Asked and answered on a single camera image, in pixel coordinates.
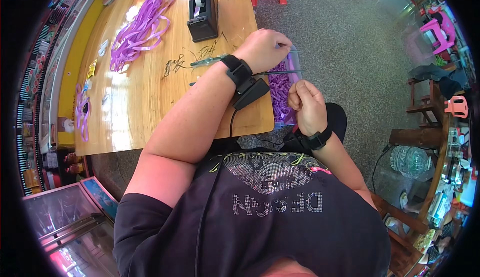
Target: purple ribbon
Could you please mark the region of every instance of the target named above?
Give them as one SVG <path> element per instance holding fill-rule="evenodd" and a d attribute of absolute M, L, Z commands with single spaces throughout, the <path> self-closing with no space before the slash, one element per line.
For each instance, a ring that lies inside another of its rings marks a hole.
<path fill-rule="evenodd" d="M 160 44 L 170 26 L 170 20 L 161 15 L 175 0 L 145 0 L 133 20 L 120 30 L 112 44 L 110 70 L 120 72 L 126 62 L 133 62 L 140 56 L 140 51 L 149 51 Z M 160 20 L 166 20 L 166 27 L 155 32 Z M 157 39 L 152 46 L 142 46 L 151 39 Z"/>
<path fill-rule="evenodd" d="M 88 115 L 90 114 L 90 109 L 91 109 L 90 98 L 86 97 L 85 99 L 83 99 L 82 89 L 78 83 L 76 87 L 76 95 L 77 95 L 77 105 L 75 106 L 75 116 L 77 117 L 77 129 L 80 129 L 81 140 L 83 142 L 88 142 L 87 118 L 88 118 Z M 81 122 L 82 115 L 83 115 L 82 109 L 87 104 L 88 104 L 87 113 L 85 113 L 83 117 L 83 121 Z"/>

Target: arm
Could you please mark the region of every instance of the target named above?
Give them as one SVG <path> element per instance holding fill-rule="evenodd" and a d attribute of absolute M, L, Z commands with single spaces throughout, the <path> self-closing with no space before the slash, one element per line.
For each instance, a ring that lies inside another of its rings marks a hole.
<path fill-rule="evenodd" d="M 288 93 L 288 104 L 297 112 L 298 127 L 304 135 L 313 136 L 327 128 L 324 96 L 315 85 L 305 80 L 293 84 Z M 313 156 L 376 209 L 360 170 L 334 132 L 323 148 L 313 151 Z"/>
<path fill-rule="evenodd" d="M 285 35 L 260 29 L 233 55 L 256 74 L 276 66 L 290 46 Z M 234 95 L 235 83 L 226 71 L 222 62 L 211 66 L 159 122 L 140 155 L 126 194 L 151 196 L 175 207 L 190 186 L 195 163 L 206 155 Z"/>

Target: black t-shirt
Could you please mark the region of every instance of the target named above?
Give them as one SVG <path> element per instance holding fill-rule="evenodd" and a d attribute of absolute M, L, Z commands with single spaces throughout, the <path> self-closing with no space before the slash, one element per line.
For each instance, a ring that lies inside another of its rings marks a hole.
<path fill-rule="evenodd" d="M 123 196 L 113 250 L 122 276 L 194 276 L 197 234 L 220 157 L 197 169 L 172 209 Z M 199 241 L 200 276 L 259 276 L 291 258 L 318 276 L 384 276 L 378 212 L 306 154 L 233 153 L 220 166 Z"/>

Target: tape dispenser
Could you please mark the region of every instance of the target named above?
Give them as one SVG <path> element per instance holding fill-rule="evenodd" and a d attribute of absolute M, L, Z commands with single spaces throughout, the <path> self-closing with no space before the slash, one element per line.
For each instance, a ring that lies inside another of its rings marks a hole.
<path fill-rule="evenodd" d="M 219 9 L 217 0 L 188 0 L 187 22 L 194 43 L 219 36 Z"/>

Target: floor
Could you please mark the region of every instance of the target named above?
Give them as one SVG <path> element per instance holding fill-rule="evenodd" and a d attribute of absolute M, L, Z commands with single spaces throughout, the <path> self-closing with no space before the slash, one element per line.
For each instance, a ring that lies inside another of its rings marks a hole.
<path fill-rule="evenodd" d="M 258 0 L 258 28 L 278 30 L 300 54 L 303 78 L 314 83 L 327 102 L 341 105 L 348 117 L 345 148 L 373 190 L 375 162 L 391 129 L 417 128 L 420 117 L 407 115 L 408 72 L 429 64 L 432 55 L 418 32 L 422 25 L 408 0 Z M 424 95 L 417 90 L 416 96 Z M 288 127 L 258 135 L 282 142 Z M 241 137 L 243 148 L 274 148 L 254 136 Z M 93 155 L 99 180 L 119 200 L 132 177 L 140 150 Z M 418 186 L 390 167 L 386 153 L 375 170 L 376 193 L 394 206 L 403 190 Z"/>

